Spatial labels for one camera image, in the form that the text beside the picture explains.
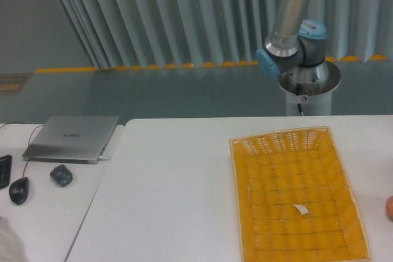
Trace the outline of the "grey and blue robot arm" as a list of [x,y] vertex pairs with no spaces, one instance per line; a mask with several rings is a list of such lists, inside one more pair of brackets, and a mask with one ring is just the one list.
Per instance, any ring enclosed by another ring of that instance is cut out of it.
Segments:
[[392,57],[392,0],[326,0],[332,12],[307,23],[312,0],[279,0],[271,32],[255,57],[277,77],[295,66],[315,67],[325,56]]

